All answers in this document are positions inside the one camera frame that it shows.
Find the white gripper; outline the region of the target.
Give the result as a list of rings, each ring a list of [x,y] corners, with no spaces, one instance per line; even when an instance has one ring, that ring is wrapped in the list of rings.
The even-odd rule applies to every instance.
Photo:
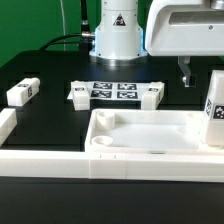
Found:
[[[224,56],[224,0],[153,0],[145,48],[152,56],[179,56],[184,86],[195,87],[189,56]]]

